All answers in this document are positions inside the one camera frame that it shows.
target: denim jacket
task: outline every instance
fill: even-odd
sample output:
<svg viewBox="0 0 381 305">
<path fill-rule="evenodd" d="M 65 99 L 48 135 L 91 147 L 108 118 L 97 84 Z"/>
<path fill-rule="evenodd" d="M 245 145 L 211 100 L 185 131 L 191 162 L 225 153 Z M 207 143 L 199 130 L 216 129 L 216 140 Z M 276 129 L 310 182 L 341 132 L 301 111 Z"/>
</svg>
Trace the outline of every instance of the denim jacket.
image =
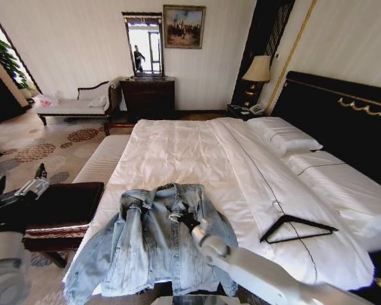
<svg viewBox="0 0 381 305">
<path fill-rule="evenodd" d="M 100 283 L 104 296 L 134 294 L 171 281 L 173 295 L 196 290 L 227 295 L 237 285 L 227 273 L 207 265 L 185 224 L 169 214 L 192 212 L 208 221 L 208 233 L 237 247 L 230 224 L 215 210 L 200 184 L 167 184 L 152 191 L 134 189 L 121 196 L 120 213 L 82 249 L 70 268 L 64 295 L 69 304 L 84 304 Z"/>
</svg>

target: black clothes hanger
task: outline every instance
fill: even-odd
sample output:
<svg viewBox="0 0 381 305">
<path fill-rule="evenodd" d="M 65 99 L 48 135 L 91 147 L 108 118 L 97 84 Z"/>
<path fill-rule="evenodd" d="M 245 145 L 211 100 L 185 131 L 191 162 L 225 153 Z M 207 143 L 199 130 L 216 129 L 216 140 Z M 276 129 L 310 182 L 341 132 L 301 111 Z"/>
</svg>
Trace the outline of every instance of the black clothes hanger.
<svg viewBox="0 0 381 305">
<path fill-rule="evenodd" d="M 311 234 L 311 235 L 306 235 L 306 236 L 299 236 L 299 237 L 293 237 L 293 238 L 287 238 L 285 240 L 274 240 L 274 241 L 268 241 L 268 237 L 272 235 L 276 230 L 278 230 L 285 222 L 297 222 L 299 224 L 306 224 L 311 227 L 318 227 L 320 229 L 328 230 L 326 233 L 319 233 L 319 234 Z M 292 215 L 282 215 L 280 218 L 275 221 L 275 223 L 268 229 L 268 231 L 261 237 L 260 243 L 263 242 L 264 240 L 267 243 L 282 243 L 284 241 L 291 241 L 291 240 L 302 240 L 304 238 L 310 238 L 310 237 L 315 237 L 315 236 L 322 236 L 322 235 L 329 235 L 332 234 L 333 232 L 337 232 L 338 229 L 335 227 L 327 226 L 325 224 L 318 224 L 317 222 L 313 222 L 310 220 L 302 219 L 299 217 L 295 217 Z"/>
</svg>

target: chaise lounge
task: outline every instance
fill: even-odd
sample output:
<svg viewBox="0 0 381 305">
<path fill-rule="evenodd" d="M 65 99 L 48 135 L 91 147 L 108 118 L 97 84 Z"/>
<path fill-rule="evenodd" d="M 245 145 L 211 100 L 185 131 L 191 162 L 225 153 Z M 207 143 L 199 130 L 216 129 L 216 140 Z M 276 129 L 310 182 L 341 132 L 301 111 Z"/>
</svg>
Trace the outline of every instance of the chaise lounge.
<svg viewBox="0 0 381 305">
<path fill-rule="evenodd" d="M 119 107 L 122 95 L 119 84 L 120 78 L 104 81 L 94 87 L 78 88 L 77 99 L 59 100 L 58 105 L 51 107 L 39 106 L 33 109 L 41 121 L 46 125 L 46 116 L 67 117 L 100 117 L 110 120 L 112 113 Z M 100 107 L 89 107 L 90 102 L 103 94 L 108 94 L 106 104 Z"/>
</svg>

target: table lamp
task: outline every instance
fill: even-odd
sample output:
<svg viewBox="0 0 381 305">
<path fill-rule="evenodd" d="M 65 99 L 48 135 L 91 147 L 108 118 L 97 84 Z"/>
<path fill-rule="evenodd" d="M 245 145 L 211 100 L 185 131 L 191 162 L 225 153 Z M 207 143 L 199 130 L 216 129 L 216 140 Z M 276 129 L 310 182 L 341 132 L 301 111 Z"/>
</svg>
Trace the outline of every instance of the table lamp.
<svg viewBox="0 0 381 305">
<path fill-rule="evenodd" d="M 252 81 L 253 83 L 251 86 L 244 91 L 248 99 L 252 99 L 253 97 L 257 96 L 260 93 L 260 89 L 262 89 L 262 85 L 258 86 L 258 82 L 266 82 L 270 80 L 270 75 L 269 75 L 269 64 L 271 61 L 270 56 L 266 55 L 260 55 L 256 56 L 253 59 L 252 64 L 250 65 L 250 68 L 244 74 L 242 79 L 246 81 Z M 244 103 L 244 106 L 249 107 L 250 106 L 250 101 L 246 101 Z"/>
</svg>

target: potted plant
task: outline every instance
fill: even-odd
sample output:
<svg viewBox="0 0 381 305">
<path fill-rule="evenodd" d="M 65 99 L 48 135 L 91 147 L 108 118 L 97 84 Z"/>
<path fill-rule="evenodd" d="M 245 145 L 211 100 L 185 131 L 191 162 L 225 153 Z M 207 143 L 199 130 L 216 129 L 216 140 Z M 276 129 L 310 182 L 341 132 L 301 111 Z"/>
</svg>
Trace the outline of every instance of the potted plant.
<svg viewBox="0 0 381 305">
<path fill-rule="evenodd" d="M 24 96 L 31 96 L 31 88 L 27 84 L 27 77 L 20 70 L 20 66 L 17 63 L 17 59 L 9 52 L 11 46 L 0 40 L 0 63 L 6 70 L 7 74 L 12 78 L 17 88 L 22 91 Z"/>
</svg>

